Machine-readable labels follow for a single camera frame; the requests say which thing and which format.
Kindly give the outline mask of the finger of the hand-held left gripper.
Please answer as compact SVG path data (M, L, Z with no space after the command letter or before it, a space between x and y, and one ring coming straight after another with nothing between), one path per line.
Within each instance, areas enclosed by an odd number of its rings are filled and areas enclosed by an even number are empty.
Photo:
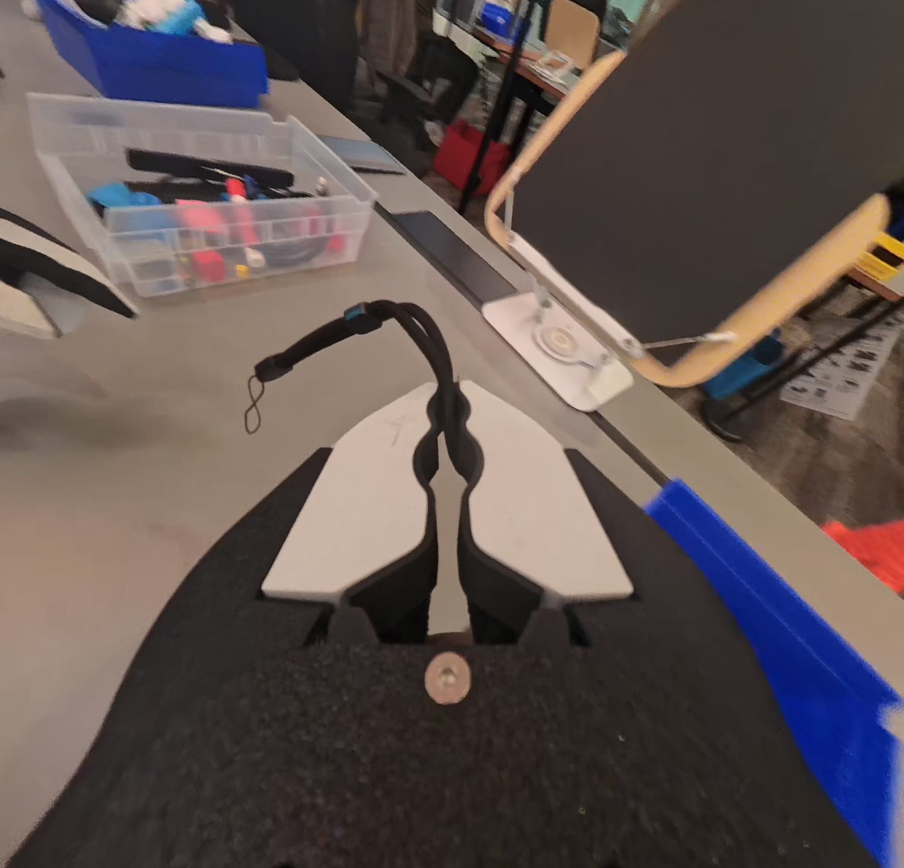
M1 281L35 300L54 292L124 318L139 316L137 308L92 262L6 209L1 211Z
M1 281L1 331L51 340L74 332L89 303L39 276L24 275L24 287Z

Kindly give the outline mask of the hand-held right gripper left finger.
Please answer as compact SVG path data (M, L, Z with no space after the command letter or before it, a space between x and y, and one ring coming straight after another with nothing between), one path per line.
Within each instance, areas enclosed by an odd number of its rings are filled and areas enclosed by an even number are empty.
M414 551L428 494L414 456L432 427L425 383L368 415L333 445L262 582L272 599L336 605L345 592Z

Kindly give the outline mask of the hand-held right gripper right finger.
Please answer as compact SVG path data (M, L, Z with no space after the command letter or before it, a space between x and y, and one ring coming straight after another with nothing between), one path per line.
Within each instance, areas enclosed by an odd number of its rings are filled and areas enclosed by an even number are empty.
M483 458L468 499L478 550L537 587L544 604L630 598L634 585L558 440L476 383L459 389Z

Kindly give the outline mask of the clear plastic organizer tray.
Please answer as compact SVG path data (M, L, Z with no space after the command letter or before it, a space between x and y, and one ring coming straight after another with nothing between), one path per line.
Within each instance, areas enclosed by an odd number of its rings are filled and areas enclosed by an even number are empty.
M38 159L61 206L107 277L140 297L290 273L323 270L359 259L375 193L298 120L263 112L29 94L28 112ZM224 178L244 179L258 233L242 245ZM124 182L157 196L157 207L98 212L85 198L95 186ZM175 200L212 203L224 225L203 233L178 226ZM323 205L328 236L287 237L287 222L309 202ZM195 283L187 254L220 250L226 280ZM239 280L236 264L250 276Z

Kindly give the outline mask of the red whiteboard marker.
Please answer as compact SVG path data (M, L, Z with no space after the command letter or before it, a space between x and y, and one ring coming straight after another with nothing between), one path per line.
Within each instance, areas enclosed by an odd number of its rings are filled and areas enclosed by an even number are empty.
M224 178L225 195L233 207L233 221L239 228L242 245L253 248L258 244L258 233L250 214L250 199L244 179L235 175Z

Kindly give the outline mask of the blue plastic storage bin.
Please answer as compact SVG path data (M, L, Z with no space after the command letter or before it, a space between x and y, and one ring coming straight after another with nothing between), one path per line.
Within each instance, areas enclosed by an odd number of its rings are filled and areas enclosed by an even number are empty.
M678 544L740 624L811 772L880 866L888 845L889 685L683 481L646 512Z

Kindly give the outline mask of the grey desk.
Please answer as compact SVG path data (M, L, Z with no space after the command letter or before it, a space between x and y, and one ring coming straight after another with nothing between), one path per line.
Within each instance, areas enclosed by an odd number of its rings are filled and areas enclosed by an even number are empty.
M232 524L367 413L430 377L396 328L271 386L246 381L357 301L411 300L462 377L579 449L629 498L681 478L902 693L902 601L667 395L637 379L600 419L566 407L379 215L355 264L88 312L2 339L2 862L78 768L137 648Z

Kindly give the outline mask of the pink plastic block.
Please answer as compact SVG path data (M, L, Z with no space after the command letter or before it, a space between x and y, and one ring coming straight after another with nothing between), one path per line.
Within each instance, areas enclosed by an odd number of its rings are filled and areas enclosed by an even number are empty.
M178 226L203 233L219 231L224 225L220 211L212 203L189 198L175 200Z

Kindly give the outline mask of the blue plastic parts bin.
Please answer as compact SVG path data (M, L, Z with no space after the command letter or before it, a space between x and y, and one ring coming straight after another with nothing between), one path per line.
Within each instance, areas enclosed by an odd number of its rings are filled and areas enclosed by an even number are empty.
M113 24L93 26L58 0L36 0L58 55L120 101L255 109L269 92L260 46Z

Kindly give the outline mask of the blue box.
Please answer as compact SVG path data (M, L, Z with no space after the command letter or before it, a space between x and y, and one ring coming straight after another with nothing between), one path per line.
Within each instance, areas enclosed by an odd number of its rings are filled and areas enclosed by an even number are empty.
M785 347L775 329L701 385L708 399L722 401L767 377L782 365Z

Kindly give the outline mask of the printed paper sheets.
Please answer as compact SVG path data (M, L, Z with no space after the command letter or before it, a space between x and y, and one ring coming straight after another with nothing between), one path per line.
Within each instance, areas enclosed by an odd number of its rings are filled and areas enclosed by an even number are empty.
M900 332L893 314L780 389L778 398L813 412L853 421L862 410Z

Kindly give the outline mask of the red crate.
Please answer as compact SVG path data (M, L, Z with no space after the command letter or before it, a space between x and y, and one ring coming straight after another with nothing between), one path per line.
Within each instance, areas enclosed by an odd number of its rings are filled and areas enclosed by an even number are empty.
M902 519L860 528L832 521L822 530L885 586L903 596Z

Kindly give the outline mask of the black jacket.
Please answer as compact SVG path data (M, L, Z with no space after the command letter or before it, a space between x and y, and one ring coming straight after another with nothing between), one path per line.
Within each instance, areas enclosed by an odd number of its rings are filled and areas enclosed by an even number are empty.
M229 0L237 24L338 111L353 100L358 0Z

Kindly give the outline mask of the red bag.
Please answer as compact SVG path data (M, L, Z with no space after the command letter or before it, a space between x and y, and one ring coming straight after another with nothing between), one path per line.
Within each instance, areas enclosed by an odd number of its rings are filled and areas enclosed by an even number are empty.
M455 118L446 126L444 137L436 151L432 170L459 191L464 191L468 176L481 147L483 131L463 118ZM510 146L491 140L479 171L479 181L473 194L486 197L507 170L511 159Z

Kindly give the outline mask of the brown jacket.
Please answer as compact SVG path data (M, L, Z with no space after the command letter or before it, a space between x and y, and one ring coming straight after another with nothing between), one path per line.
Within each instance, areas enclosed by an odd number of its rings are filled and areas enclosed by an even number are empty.
M361 55L372 84L383 74L408 72L422 27L423 1L359 0Z

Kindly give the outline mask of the yellow storage bins row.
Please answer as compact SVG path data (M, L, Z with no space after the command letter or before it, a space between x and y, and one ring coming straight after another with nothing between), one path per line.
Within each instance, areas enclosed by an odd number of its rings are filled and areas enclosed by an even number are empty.
M874 281L885 283L893 279L902 266L903 241L880 232L872 246L858 257L854 268Z

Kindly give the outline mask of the black tripod stand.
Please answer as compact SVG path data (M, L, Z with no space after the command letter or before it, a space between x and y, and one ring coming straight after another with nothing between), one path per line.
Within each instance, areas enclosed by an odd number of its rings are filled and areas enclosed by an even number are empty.
M503 72L503 79L496 100L491 109L488 123L483 131L483 136L475 154L472 166L468 174L465 188L461 192L458 202L458 214L465 216L468 206L474 198L481 183L481 168L492 141L500 139L508 110L511 106L514 74L519 65L526 38L533 24L533 14L538 0L520 0L519 7L514 12L514 44L507 53L507 60Z

